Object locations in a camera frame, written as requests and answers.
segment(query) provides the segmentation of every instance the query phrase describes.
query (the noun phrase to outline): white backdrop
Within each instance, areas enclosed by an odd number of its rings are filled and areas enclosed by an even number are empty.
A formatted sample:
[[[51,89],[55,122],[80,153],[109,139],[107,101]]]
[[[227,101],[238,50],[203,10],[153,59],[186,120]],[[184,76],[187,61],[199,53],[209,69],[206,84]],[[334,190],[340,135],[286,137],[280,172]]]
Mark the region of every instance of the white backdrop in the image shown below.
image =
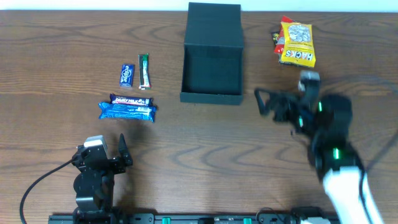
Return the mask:
[[[398,12],[398,0],[191,0],[242,5],[244,11]],[[186,11],[189,0],[0,0],[0,9]]]

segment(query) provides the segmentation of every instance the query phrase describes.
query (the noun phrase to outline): wire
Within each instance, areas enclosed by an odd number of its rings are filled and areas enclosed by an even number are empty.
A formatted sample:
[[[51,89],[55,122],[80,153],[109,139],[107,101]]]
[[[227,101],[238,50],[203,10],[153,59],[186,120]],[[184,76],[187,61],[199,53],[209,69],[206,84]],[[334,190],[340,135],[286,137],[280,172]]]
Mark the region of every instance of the wire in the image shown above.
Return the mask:
[[[365,214],[370,224],[372,224],[373,222],[369,214],[368,208],[366,206],[366,200],[363,194],[363,182],[365,179],[365,173],[368,173],[374,167],[374,165],[377,162],[379,162],[380,159],[390,151],[391,147],[396,144],[397,140],[398,140],[398,131],[395,133],[395,135],[393,135],[393,137],[391,137],[390,141],[388,141],[387,144],[376,154],[374,159],[370,161],[366,170],[364,170],[361,174],[361,180],[359,181],[359,196],[361,198],[362,206],[365,208]]]
[[[33,182],[33,184],[26,190],[24,196],[22,197],[21,200],[21,204],[19,205],[19,215],[21,216],[21,221],[22,224],[27,224],[25,216],[24,216],[24,204],[25,204],[25,200],[27,195],[29,194],[29,192],[36,186],[37,183],[39,183],[42,179],[48,177],[50,174],[53,174],[54,172],[64,168],[65,166],[67,166],[69,163],[71,163],[72,160],[69,160],[68,162],[60,165],[59,167],[55,168],[54,170],[51,170],[50,172],[44,174],[43,176],[39,177],[35,182]]]
[[[284,219],[281,218],[281,217],[275,212],[275,210],[272,209],[272,208],[270,208],[270,207],[263,207],[263,208],[260,208],[260,210],[256,213],[256,221],[259,221],[259,219],[258,219],[259,213],[262,212],[262,211],[264,211],[264,210],[270,210],[270,211],[274,212],[274,214],[276,215],[276,217],[277,217],[282,223],[284,222]]]

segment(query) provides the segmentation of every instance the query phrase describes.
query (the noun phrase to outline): open box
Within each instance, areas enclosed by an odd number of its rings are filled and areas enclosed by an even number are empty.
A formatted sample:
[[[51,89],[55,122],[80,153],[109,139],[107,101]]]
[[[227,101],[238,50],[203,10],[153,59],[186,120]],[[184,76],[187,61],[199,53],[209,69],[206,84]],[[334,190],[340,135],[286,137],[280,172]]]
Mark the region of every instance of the open box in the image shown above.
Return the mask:
[[[180,101],[239,105],[243,46],[240,5],[190,2]]]

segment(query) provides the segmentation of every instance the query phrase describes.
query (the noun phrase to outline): wood grain tabletop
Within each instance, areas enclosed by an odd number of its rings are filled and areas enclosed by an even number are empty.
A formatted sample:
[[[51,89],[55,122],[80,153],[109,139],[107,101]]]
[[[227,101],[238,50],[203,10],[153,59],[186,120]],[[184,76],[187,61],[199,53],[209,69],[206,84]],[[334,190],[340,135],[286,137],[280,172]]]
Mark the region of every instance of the wood grain tabletop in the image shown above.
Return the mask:
[[[127,212],[256,213],[260,207],[333,206],[292,127],[261,118],[255,87],[296,91],[301,68],[279,65],[271,31],[282,15],[313,24],[322,92],[353,102],[350,139],[365,164],[398,129],[397,14],[242,12],[244,101],[181,103],[186,12],[0,11],[0,223],[20,223],[28,186],[104,135],[111,156],[124,133],[134,166],[116,176]],[[151,90],[119,87],[121,65],[150,53]],[[154,97],[156,122],[99,120],[110,93]],[[398,146],[369,173],[386,223],[398,222]],[[28,223],[76,208],[69,165],[25,203]]]

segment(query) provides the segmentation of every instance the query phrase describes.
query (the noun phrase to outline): yellow snack bag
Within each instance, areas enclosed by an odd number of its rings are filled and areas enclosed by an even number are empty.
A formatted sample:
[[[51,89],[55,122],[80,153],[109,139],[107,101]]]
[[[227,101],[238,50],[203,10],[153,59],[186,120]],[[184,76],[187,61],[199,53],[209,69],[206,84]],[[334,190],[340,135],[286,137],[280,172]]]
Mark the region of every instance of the yellow snack bag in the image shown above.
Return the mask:
[[[285,48],[280,58],[306,67],[315,66],[315,50],[312,42],[312,25],[299,22],[281,22],[285,35]]]

